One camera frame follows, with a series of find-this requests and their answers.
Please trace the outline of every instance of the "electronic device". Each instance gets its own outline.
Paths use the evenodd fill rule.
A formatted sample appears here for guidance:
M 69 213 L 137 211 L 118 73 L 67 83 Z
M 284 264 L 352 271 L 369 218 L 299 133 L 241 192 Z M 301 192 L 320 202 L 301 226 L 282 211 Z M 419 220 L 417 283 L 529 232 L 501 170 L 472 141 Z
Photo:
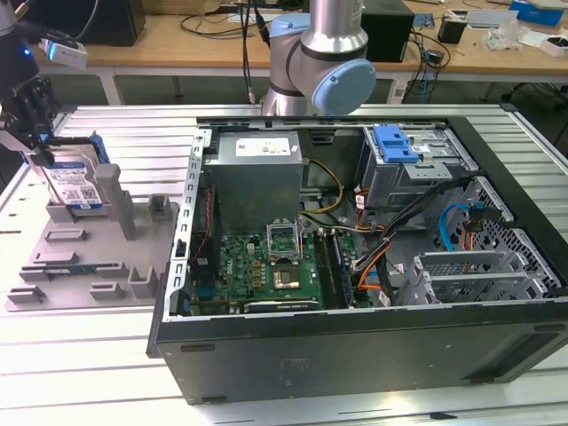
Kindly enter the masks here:
M 81 43 L 72 47 L 43 38 L 38 45 L 50 62 L 57 62 L 70 68 L 87 68 L 89 53 Z
M 432 13 L 416 13 L 413 26 L 419 28 L 435 28 L 434 15 Z
M 568 8 L 568 4 L 561 1 L 558 3 L 552 1 L 533 3 L 513 0 L 509 9 L 511 11 L 518 11 L 517 18 L 519 20 L 555 27 L 558 22 L 560 22 L 560 19 L 562 19 L 564 10 Z
M 11 1 L 14 8 L 21 3 L 20 0 Z M 77 35 L 89 19 L 94 3 L 94 0 L 33 2 L 23 20 Z M 142 0 L 99 0 L 97 15 L 82 42 L 132 46 L 142 34 L 145 24 Z
M 491 9 L 449 9 L 448 11 L 460 19 L 465 19 L 469 27 L 473 29 L 495 28 L 500 24 L 515 20 L 518 15 L 518 11 L 493 11 Z
M 444 17 L 438 31 L 438 40 L 441 43 L 458 44 L 467 25 L 466 20 L 452 20 Z
M 414 13 L 401 0 L 367 0 L 361 20 L 361 27 L 369 36 L 367 59 L 402 62 L 413 23 Z
M 191 152 L 150 334 L 189 404 L 506 383 L 568 342 L 568 245 L 466 119 L 203 117 Z

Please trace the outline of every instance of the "yellow wire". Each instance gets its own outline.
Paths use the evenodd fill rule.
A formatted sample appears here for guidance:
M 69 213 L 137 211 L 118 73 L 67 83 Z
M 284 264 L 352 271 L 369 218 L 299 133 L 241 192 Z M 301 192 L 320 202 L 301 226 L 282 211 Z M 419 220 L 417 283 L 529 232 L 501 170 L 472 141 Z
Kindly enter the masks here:
M 341 204 L 341 200 L 343 199 L 343 185 L 341 185 L 341 182 L 339 181 L 339 178 L 335 175 L 335 173 L 331 171 L 331 169 L 328 166 L 326 166 L 323 162 L 319 162 L 318 160 L 312 160 L 312 159 L 309 160 L 310 162 L 315 162 L 323 170 L 329 173 L 329 175 L 334 179 L 334 181 L 337 183 L 337 186 L 339 187 L 339 196 L 337 197 L 337 200 L 335 200 L 335 202 L 330 206 L 315 210 L 300 210 L 300 213 L 308 213 L 308 214 L 325 213 L 326 211 L 330 211 L 335 207 L 337 207 L 339 204 Z

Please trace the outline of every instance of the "white sticker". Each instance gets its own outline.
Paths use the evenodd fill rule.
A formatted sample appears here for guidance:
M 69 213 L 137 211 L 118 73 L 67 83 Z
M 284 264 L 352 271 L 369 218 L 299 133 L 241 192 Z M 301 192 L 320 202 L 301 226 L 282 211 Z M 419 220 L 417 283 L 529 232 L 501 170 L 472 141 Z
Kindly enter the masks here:
M 47 273 L 71 273 L 68 269 L 46 269 Z
M 237 140 L 237 157 L 290 155 L 287 138 L 243 138 Z
M 430 152 L 430 149 L 426 145 L 414 145 L 412 150 L 417 154 Z
M 357 27 L 361 23 L 361 16 L 363 16 L 363 0 L 354 0 L 351 9 L 351 26 Z
M 355 203 L 357 204 L 357 209 L 362 210 L 365 208 L 365 197 L 363 195 L 355 195 Z
M 85 178 L 87 168 L 82 162 L 54 162 L 44 170 L 65 205 L 78 209 L 102 205 L 97 188 Z
M 379 292 L 379 300 L 385 306 L 391 306 L 391 300 L 382 291 Z

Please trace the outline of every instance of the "table leg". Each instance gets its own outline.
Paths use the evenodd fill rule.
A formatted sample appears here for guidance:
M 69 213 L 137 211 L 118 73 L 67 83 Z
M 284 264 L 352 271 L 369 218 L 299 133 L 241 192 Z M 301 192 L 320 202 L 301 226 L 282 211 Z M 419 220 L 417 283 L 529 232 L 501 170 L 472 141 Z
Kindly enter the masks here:
M 491 94 L 493 93 L 493 89 L 495 89 L 495 82 L 493 83 L 486 83 L 481 95 L 479 96 L 480 100 L 487 101 Z
M 174 84 L 174 94 L 176 98 L 184 97 L 184 86 L 181 83 L 181 77 L 179 75 L 173 75 L 171 77 L 171 82 Z
M 121 91 L 114 80 L 112 68 L 104 69 L 99 72 L 99 78 L 103 85 L 108 105 L 124 105 L 124 99 L 122 99 Z
M 408 85 L 408 80 L 398 79 L 392 80 L 390 84 L 389 97 L 387 98 L 387 104 L 402 104 L 405 97 L 406 87 Z

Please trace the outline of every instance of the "black computer case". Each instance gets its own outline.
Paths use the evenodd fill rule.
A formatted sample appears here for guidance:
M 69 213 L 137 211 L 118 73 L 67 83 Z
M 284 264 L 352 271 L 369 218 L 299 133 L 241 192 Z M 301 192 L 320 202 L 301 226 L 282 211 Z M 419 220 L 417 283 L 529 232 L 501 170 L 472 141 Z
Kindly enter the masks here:
M 366 0 L 361 26 L 369 36 L 367 59 L 402 62 L 414 13 L 402 0 Z
M 566 241 L 466 119 L 447 125 L 568 282 Z M 414 308 L 195 322 L 156 316 L 151 346 L 155 339 L 186 401 L 209 404 L 507 383 L 568 342 L 562 297 Z
M 12 0 L 17 7 L 20 0 Z M 91 16 L 94 0 L 49 0 L 30 5 L 24 20 L 77 36 Z M 132 46 L 146 24 L 142 0 L 100 0 L 97 15 L 82 43 Z

